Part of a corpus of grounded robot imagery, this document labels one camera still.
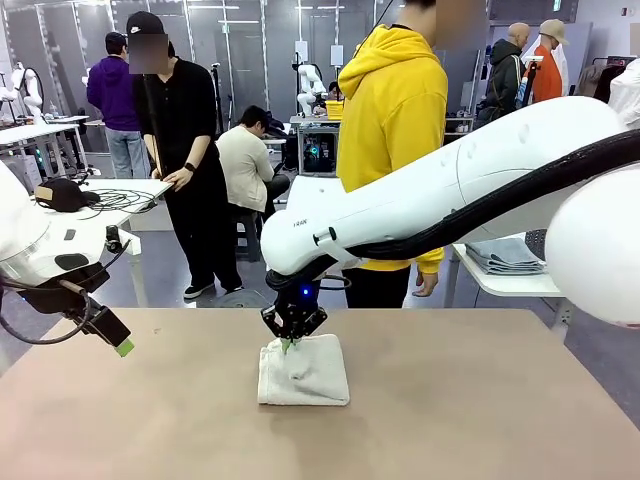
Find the bald mannequin in dark jacket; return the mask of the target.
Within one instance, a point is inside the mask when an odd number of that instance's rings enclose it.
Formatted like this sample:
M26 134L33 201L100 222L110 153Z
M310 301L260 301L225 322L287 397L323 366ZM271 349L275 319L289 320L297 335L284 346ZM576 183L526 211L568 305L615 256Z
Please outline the bald mannequin in dark jacket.
M521 54L529 34L530 27L526 23L514 23L508 28L507 38L499 39L493 45L486 95L476 111L475 129L516 110L516 96L525 72Z

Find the person in black with cap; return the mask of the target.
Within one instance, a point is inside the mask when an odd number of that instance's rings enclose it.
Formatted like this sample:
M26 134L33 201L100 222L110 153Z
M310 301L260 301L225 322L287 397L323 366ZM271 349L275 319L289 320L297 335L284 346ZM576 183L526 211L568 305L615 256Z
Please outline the person in black with cap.
M215 283L228 293L240 290L212 78L176 56L157 15L131 14L126 34L140 132L155 164L153 178L169 186L165 201L191 274L184 297L194 299Z

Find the dark clothes pile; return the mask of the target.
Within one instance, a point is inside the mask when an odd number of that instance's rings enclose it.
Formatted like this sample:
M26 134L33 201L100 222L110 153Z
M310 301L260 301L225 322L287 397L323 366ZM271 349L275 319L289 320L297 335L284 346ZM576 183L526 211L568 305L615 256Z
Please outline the dark clothes pile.
M274 138L286 138L289 135L289 127L275 119L270 111L266 112L265 134Z

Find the person's right hand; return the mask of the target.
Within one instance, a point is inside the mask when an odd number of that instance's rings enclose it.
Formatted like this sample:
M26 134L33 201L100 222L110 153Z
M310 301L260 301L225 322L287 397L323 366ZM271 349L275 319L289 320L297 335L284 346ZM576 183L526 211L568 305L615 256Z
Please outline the person's right hand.
M412 295L418 298L425 298L432 295L439 282L439 274L425 273L418 271L416 278L416 289L412 292Z

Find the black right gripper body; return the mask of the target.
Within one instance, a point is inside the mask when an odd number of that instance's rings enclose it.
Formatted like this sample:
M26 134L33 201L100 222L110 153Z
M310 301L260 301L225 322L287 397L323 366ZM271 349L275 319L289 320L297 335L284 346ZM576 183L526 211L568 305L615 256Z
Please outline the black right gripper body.
M319 283L301 283L284 288L277 293L275 306L279 316L293 330L293 321L301 313L320 308L318 305Z

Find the black cap with tan patch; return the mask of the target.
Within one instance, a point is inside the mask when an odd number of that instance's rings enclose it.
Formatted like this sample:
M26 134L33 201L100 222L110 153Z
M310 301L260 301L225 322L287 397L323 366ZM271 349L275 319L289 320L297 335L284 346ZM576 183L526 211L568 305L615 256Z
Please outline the black cap with tan patch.
M53 178L34 190L36 203L46 209L61 213L75 213L101 201L92 191L82 191L80 186L67 178Z

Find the person's right forearm yellow sleeve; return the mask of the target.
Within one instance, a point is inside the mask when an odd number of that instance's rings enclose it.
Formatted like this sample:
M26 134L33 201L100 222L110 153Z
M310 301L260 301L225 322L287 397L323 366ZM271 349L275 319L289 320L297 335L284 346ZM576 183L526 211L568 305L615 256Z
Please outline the person's right forearm yellow sleeve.
M445 249L441 247L417 257L416 264L419 271L427 275L438 273L440 264L446 257L445 253Z

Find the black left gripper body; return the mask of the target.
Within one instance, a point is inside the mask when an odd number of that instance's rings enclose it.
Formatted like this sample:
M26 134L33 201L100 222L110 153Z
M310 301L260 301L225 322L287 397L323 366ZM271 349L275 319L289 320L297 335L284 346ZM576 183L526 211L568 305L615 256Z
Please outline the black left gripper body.
M87 304L81 294L60 284L65 280L81 287L91 302L89 322L83 327L85 334L97 334L98 330L93 325L103 306L96 302L91 294L101 287L110 278L107 270L101 263L67 272L55 277L42 285L22 290L22 298L26 300L36 311L42 314L60 313L79 324L85 317Z

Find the grey plastic stool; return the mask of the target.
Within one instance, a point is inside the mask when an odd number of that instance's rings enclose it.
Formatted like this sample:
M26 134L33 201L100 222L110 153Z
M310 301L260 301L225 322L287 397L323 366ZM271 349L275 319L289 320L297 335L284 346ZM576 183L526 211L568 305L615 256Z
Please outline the grey plastic stool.
M233 222L236 228L236 254L249 262L258 262L261 259L262 219L260 213L247 209L235 210Z

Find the mannequin in orange jacket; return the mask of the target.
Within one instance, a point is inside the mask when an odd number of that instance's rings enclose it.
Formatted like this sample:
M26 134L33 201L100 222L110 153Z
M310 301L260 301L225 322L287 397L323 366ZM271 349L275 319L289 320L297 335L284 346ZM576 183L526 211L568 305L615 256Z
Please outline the mannequin in orange jacket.
M549 19L540 25L540 40L533 55L541 57L536 63L536 75L532 86L532 102L559 98L563 95L563 79L560 67L557 65L553 52L559 47L567 44L565 38L565 24L558 19Z

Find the seated person in cream cardigan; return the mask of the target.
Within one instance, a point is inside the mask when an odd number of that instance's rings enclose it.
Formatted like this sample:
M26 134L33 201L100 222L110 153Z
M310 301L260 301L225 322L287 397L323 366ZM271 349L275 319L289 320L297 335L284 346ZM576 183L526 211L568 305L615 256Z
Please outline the seated person in cream cardigan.
M275 213L274 201L290 187L289 178L276 173L269 161L262 140L268 126L267 112L251 105L239 124L216 141L229 204L260 213L263 221Z

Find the grey plastic mesh basket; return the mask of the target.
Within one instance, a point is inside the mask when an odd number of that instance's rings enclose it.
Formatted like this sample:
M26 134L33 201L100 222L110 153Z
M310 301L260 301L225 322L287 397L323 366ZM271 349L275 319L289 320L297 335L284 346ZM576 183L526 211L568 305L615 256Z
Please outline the grey plastic mesh basket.
M544 261L545 257L545 241L546 229L531 230L525 233L525 245L540 260Z

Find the white height-adjustable table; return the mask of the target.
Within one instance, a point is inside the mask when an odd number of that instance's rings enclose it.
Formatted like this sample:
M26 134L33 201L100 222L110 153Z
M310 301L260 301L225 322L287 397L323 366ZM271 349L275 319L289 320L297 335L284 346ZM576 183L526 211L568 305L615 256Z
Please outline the white height-adjustable table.
M83 208L75 213L61 213L54 210L40 208L51 221L51 226L62 226L80 231L96 230L102 241L106 239L106 227L115 225L133 235L133 227L152 208L152 201L169 188L169 184L151 179L98 179L90 177L84 185L83 191L92 191L101 197L101 203L92 208ZM137 305L148 306L147 292L142 274L142 252L140 255L128 254L131 268L133 289Z
M445 308L451 308L456 292L459 267L464 267L481 291L497 297L556 298L559 303L554 310L551 331L565 341L571 325L575 307L556 287L547 273L530 276L497 276L485 274L466 253L463 244L451 246L451 257L445 283Z

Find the mannequin in orange trousers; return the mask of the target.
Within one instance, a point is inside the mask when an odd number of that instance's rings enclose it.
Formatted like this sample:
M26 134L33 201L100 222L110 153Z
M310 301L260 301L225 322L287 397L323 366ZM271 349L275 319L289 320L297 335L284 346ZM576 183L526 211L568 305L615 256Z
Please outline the mannequin in orange trousers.
M640 58L611 81L608 105L629 129L640 129Z

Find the white background desk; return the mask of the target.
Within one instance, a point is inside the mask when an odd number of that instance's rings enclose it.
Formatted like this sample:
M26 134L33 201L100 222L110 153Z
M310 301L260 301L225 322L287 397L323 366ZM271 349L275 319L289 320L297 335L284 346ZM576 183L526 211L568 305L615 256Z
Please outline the white background desk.
M74 134L79 158L82 162L82 170L89 171L90 165L86 158L84 146L80 136L80 125L77 123L39 123L31 125L15 126L0 130L0 152L19 151L26 154L26 149L31 146L47 146L52 148L57 171L53 171L53 163L49 157L49 150L45 148L43 166L46 178L64 175L64 166L61 149L58 144L57 135L66 132Z

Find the white terry towel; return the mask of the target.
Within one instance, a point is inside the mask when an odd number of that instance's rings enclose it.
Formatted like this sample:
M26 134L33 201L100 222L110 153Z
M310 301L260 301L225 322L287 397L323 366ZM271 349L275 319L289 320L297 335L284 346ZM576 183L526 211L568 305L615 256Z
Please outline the white terry towel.
M338 337L305 337L260 350L257 401L276 406L346 406L350 391Z

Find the blue grey towel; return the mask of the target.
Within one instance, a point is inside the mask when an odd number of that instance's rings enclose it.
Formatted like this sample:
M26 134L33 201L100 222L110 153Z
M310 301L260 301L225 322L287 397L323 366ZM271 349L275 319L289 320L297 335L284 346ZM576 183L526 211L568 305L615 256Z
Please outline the blue grey towel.
M545 272L542 260L535 256L520 237L467 243L466 254L487 275L528 276Z

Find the computer tower with coloured lights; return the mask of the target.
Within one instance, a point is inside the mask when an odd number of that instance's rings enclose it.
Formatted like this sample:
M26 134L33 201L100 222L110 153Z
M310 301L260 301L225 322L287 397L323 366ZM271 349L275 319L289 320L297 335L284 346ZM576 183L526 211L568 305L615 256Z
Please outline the computer tower with coloured lights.
M333 174L336 146L333 134L312 134L303 140L303 171L308 174Z

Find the person in yellow hoodie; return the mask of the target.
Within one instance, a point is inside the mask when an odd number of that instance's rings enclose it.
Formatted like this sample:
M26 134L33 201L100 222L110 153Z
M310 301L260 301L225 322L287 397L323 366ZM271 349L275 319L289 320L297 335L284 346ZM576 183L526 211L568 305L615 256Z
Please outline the person in yellow hoodie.
M345 97L337 176L356 190L437 150L448 80L433 48L437 0L405 0L395 23L373 29L338 80ZM400 308L415 259L371 260L344 271L353 309Z

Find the clothes rack with coats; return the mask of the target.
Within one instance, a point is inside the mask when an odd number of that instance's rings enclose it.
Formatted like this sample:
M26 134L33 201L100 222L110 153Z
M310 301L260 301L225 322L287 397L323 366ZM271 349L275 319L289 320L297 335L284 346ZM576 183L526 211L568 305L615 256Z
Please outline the clothes rack with coats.
M611 81L623 73L625 69L626 65L623 61L593 63L583 69L574 94L592 97L607 103L611 95Z

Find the grey metal workbench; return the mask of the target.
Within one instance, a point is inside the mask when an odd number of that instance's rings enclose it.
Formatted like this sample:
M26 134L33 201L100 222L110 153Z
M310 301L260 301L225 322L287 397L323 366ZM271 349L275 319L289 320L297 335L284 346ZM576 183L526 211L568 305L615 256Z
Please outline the grey metal workbench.
M306 136L312 134L333 134L335 136L336 146L336 164L338 158L338 141L339 141L339 129L340 121L330 121L327 116L292 116L290 118L290 124L296 134L297 141L297 156L298 156L298 174L303 176L315 176L315 177L330 177L336 176L336 167L333 174L308 174L303 171L303 140Z

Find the person in purple hoodie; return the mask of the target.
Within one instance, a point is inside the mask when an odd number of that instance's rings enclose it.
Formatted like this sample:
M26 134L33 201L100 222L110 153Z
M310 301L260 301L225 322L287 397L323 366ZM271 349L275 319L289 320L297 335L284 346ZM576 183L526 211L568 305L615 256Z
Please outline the person in purple hoodie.
M101 113L115 176L146 179L150 176L150 163L134 108L126 37L118 32L108 33L105 49L107 56L89 70L87 100Z

